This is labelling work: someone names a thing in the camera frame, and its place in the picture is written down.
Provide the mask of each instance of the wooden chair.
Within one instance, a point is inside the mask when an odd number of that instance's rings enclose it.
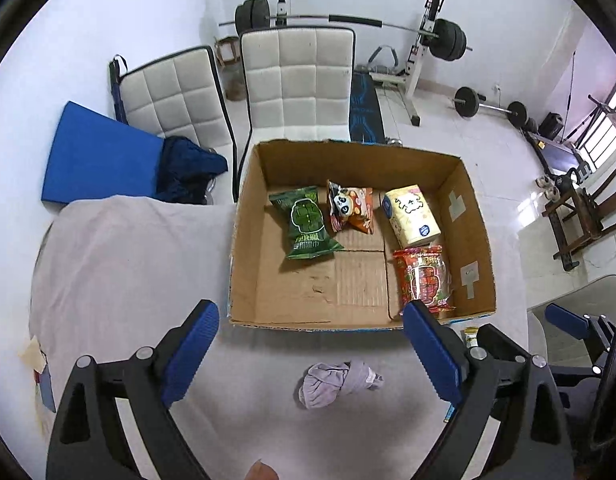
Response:
[[[562,259],[564,270],[572,270],[579,265],[579,262],[572,261],[572,255],[574,253],[581,251],[596,240],[616,231],[616,223],[607,228],[605,228],[602,223],[604,218],[616,212],[616,191],[603,202],[596,202],[599,195],[601,195],[615,177],[616,168],[592,195],[589,195],[585,188],[575,189],[575,187],[569,183],[568,189],[566,189],[565,192],[562,191],[562,196],[559,201],[550,203],[546,206],[543,216],[550,219],[552,231],[557,241],[557,247],[559,247],[559,252],[553,254],[552,257],[555,260],[557,258]],[[572,210],[571,213],[563,218],[563,221],[560,220],[557,215],[557,209],[562,205]],[[568,243],[565,233],[563,232],[562,222],[573,218],[575,215],[579,218],[583,234],[572,243]]]

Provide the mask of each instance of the white tiled floor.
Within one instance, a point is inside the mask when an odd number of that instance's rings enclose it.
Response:
[[[491,322],[526,346],[526,309],[581,281],[552,260],[556,244],[547,219],[534,222],[544,208],[534,185],[543,173],[536,155],[498,112],[480,110],[466,120],[447,97],[418,91],[421,126],[415,127],[397,93],[379,89],[377,95],[387,137],[398,137],[409,148],[460,156],[469,172],[490,240],[498,310],[465,324]],[[227,107],[241,154],[249,132],[246,103],[228,102]]]

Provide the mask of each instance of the green wet wipes package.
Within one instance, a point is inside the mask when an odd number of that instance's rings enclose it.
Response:
[[[288,236],[293,241],[293,248],[286,258],[316,258],[343,250],[343,245],[333,240],[326,231],[316,186],[272,194],[268,199],[290,217]]]

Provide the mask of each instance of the open cardboard box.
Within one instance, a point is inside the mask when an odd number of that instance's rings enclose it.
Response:
[[[288,260],[288,222],[268,200],[280,190],[320,186],[326,227],[326,180],[373,187],[374,234],[346,226],[345,247],[312,260]],[[402,328],[401,294],[392,260],[397,239],[379,206],[390,189],[418,184],[437,219],[456,307],[441,322],[495,311],[490,245],[461,159],[398,146],[271,140],[255,146],[235,221],[230,277],[233,324],[291,330]]]

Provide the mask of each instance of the white tape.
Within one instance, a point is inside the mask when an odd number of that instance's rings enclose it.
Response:
[[[479,264],[473,262],[461,268],[461,284],[466,286],[466,294],[469,300],[474,298],[474,282],[479,281]]]
[[[448,198],[450,199],[450,207],[448,208],[448,212],[450,213],[450,218],[454,222],[457,218],[459,218],[461,213],[466,211],[466,204],[464,203],[464,197],[459,195],[459,198],[457,198],[454,191],[450,192]]]

